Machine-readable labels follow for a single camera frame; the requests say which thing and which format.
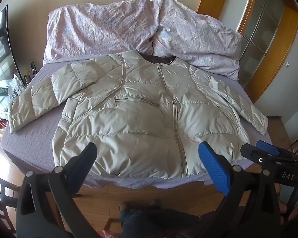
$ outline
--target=white down jacket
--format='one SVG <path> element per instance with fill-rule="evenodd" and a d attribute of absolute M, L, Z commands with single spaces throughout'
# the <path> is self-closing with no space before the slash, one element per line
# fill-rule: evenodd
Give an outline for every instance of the white down jacket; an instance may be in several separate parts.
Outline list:
<path fill-rule="evenodd" d="M 208 73 L 176 58 L 153 64 L 137 51 L 71 63 L 9 105 L 11 133 L 67 99 L 53 138 L 56 165 L 89 142 L 100 177 L 172 178 L 205 173 L 198 146 L 207 141 L 235 162 L 249 142 L 239 115 L 259 132 L 267 118 Z"/>

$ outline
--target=person's leg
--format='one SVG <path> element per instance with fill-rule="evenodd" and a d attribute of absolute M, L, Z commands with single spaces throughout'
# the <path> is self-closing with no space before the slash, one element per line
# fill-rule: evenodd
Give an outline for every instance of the person's leg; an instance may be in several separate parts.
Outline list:
<path fill-rule="evenodd" d="M 182 226 L 191 226 L 199 222 L 199 217 L 179 212 L 173 209 L 150 210 L 148 216 L 161 229 L 174 229 Z"/>
<path fill-rule="evenodd" d="M 159 234 L 164 230 L 156 226 L 147 212 L 137 209 L 123 209 L 120 212 L 123 232 L 119 238 L 142 238 Z"/>

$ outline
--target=tv screen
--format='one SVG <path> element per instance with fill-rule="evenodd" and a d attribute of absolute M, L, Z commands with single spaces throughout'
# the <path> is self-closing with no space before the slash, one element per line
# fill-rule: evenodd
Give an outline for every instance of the tv screen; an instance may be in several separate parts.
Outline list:
<path fill-rule="evenodd" d="M 13 79 L 13 74 L 22 79 L 10 48 L 7 15 L 8 6 L 0 11 L 0 111 L 3 112 L 8 111 L 8 103 L 11 102 L 8 86 Z"/>

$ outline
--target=metal bolt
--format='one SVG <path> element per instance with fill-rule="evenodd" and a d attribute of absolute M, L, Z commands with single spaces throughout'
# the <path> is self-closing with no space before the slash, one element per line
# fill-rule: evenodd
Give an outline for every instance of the metal bolt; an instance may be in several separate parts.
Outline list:
<path fill-rule="evenodd" d="M 233 170 L 236 172 L 240 172 L 240 171 L 242 171 L 242 168 L 239 165 L 234 165 Z"/>
<path fill-rule="evenodd" d="M 33 171 L 28 171 L 28 172 L 26 173 L 26 176 L 27 176 L 27 177 L 30 177 L 30 176 L 32 176 L 32 174 L 33 174 Z"/>
<path fill-rule="evenodd" d="M 263 170 L 263 174 L 264 174 L 265 176 L 269 176 L 269 175 L 270 175 L 270 172 L 269 172 L 267 169 L 265 169 L 265 170 Z"/>
<path fill-rule="evenodd" d="M 55 173 L 60 173 L 62 171 L 63 171 L 63 166 L 57 166 L 57 167 L 54 168 Z"/>

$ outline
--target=bed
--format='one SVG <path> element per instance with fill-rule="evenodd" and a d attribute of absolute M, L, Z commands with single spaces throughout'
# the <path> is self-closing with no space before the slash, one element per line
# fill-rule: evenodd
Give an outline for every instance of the bed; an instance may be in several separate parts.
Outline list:
<path fill-rule="evenodd" d="M 44 67 L 38 72 L 38 74 L 31 81 L 30 86 L 41 81 L 47 76 L 50 76 L 53 72 L 61 68 L 62 66 L 70 62 L 59 62 L 45 64 Z M 250 101 L 247 94 L 237 81 L 233 81 L 228 77 L 212 74 L 216 79 L 222 80 L 232 89 L 236 90 L 242 97 Z M 14 134 L 10 134 L 9 126 L 6 127 L 1 147 L 10 156 L 11 160 L 20 168 L 23 173 L 29 170 L 35 170 L 36 172 L 49 172 L 54 168 L 53 152 L 52 152 L 52 138 L 57 128 L 58 122 L 61 119 L 62 111 L 65 103 L 54 108 L 50 112 L 41 116 L 37 120 L 29 123 L 21 130 Z M 258 140 L 271 143 L 268 133 L 262 136 L 255 128 L 246 120 L 241 118 L 242 125 L 244 126 L 247 134 L 249 135 L 250 142 L 255 145 Z M 244 159 L 240 160 L 238 164 L 246 169 L 252 162 Z M 153 185 L 158 188 L 171 188 L 181 184 L 185 184 L 192 181 L 208 181 L 210 177 L 208 174 L 153 180 L 152 178 L 142 179 L 112 179 L 112 180 L 97 180 L 92 175 L 88 175 L 85 184 L 89 187 L 103 187 L 107 184 L 115 184 L 117 186 L 129 187 L 129 188 L 141 188 L 147 185 Z"/>
<path fill-rule="evenodd" d="M 131 13 L 134 13 L 132 17 L 128 18 L 128 21 L 125 19 L 125 13 L 122 13 L 121 16 L 116 13 L 116 11 L 125 12 L 126 8 L 128 8 Z M 72 11 L 76 12 L 75 15 L 67 17 L 67 15 Z M 119 26 L 117 28 L 120 29 L 112 28 L 111 26 L 108 28 L 106 21 L 99 23 L 99 20 L 95 20 L 92 24 L 97 22 L 97 25 L 93 25 L 92 29 L 96 35 L 92 37 L 84 36 L 84 33 L 88 33 L 89 35 L 91 33 L 91 31 L 88 31 L 91 28 L 90 25 L 86 26 L 85 24 L 85 22 L 92 19 L 90 16 L 86 18 L 86 15 L 88 15 L 87 12 L 90 11 L 95 11 L 98 14 L 99 12 L 102 12 L 101 16 L 98 15 L 100 19 L 111 17 L 111 15 L 118 15 L 117 22 L 119 22 Z M 151 19 L 144 20 L 147 24 L 147 26 L 145 26 L 145 32 L 143 30 L 143 24 L 138 25 L 139 18 L 144 19 L 144 17 Z M 176 0 L 131 0 L 109 6 L 98 6 L 92 4 L 71 5 L 57 9 L 49 15 L 49 18 L 48 44 L 45 50 L 45 64 L 27 88 L 30 88 L 44 78 L 51 76 L 51 74 L 60 69 L 62 66 L 71 63 L 71 60 L 84 62 L 82 59 L 92 58 L 97 55 L 96 53 L 99 52 L 99 50 L 101 50 L 101 53 L 105 55 L 109 53 L 116 53 L 117 51 L 113 51 L 113 46 L 115 45 L 115 49 L 117 50 L 120 50 L 123 47 L 125 50 L 140 50 L 145 54 L 151 55 L 153 53 L 159 57 L 168 57 L 173 55 L 192 65 L 203 65 L 201 68 L 208 71 L 208 73 L 215 79 L 225 82 L 231 89 L 238 92 L 240 96 L 248 102 L 251 102 L 238 81 L 234 80 L 237 79 L 238 74 L 238 57 L 240 52 L 238 45 L 241 39 L 240 34 L 225 27 L 222 23 L 212 17 L 197 14 Z M 186 20 L 188 18 L 192 18 L 192 20 L 194 20 L 193 24 L 196 26 L 196 31 L 194 33 L 191 31 L 192 25 L 190 24 L 192 22 L 188 22 Z M 175 20 L 179 21 L 182 28 L 174 26 L 173 23 Z M 129 42 L 127 44 L 128 46 L 126 46 L 124 37 L 119 33 L 117 35 L 117 32 L 123 30 L 122 32 L 126 33 L 126 30 L 131 29 L 130 26 L 132 26 L 132 32 L 127 32 L 127 36 L 133 37 L 131 42 L 134 42 L 134 44 Z M 74 32 L 73 35 L 72 31 L 77 28 L 80 28 L 79 33 L 83 33 L 82 36 L 78 36 L 77 32 Z M 95 43 L 95 40 L 99 38 L 97 33 L 104 32 L 108 32 L 109 34 L 107 36 L 101 36 L 101 40 L 97 40 L 97 43 Z M 219 36 L 218 34 L 217 36 L 212 36 L 213 33 L 220 33 L 222 36 Z M 115 40 L 113 42 L 106 42 L 106 39 L 111 38 L 114 35 Z M 167 43 L 168 39 L 180 40 L 180 37 L 183 36 L 187 38 L 184 42 L 187 42 L 187 44 L 190 45 L 184 46 L 183 43 L 176 42 Z M 212 44 L 210 45 L 210 40 L 218 39 L 220 39 L 221 42 L 213 46 Z M 228 48 L 226 46 L 226 40 L 229 40 L 227 43 L 235 43 L 236 45 Z M 196 56 L 197 47 L 201 50 L 200 56 Z M 7 155 L 11 158 L 15 165 L 23 171 L 23 173 L 29 170 L 34 170 L 36 172 L 49 172 L 55 167 L 53 160 L 52 139 L 58 122 L 61 119 L 64 106 L 65 103 L 52 109 L 14 134 L 10 134 L 9 126 L 6 127 L 2 137 L 1 147 L 6 151 Z M 243 118 L 241 118 L 241 123 L 245 128 L 252 145 L 255 145 L 258 140 L 271 143 L 267 132 L 264 136 L 261 135 L 260 132 L 256 131 L 255 128 Z M 246 169 L 252 164 L 252 162 L 247 159 L 243 159 L 238 161 L 238 164 Z M 95 188 L 104 187 L 108 184 L 115 184 L 116 186 L 134 189 L 148 185 L 153 185 L 158 188 L 171 188 L 193 181 L 206 181 L 205 184 L 211 183 L 210 177 L 207 173 L 169 179 L 152 177 L 99 178 L 89 174 L 86 178 L 85 185 Z"/>

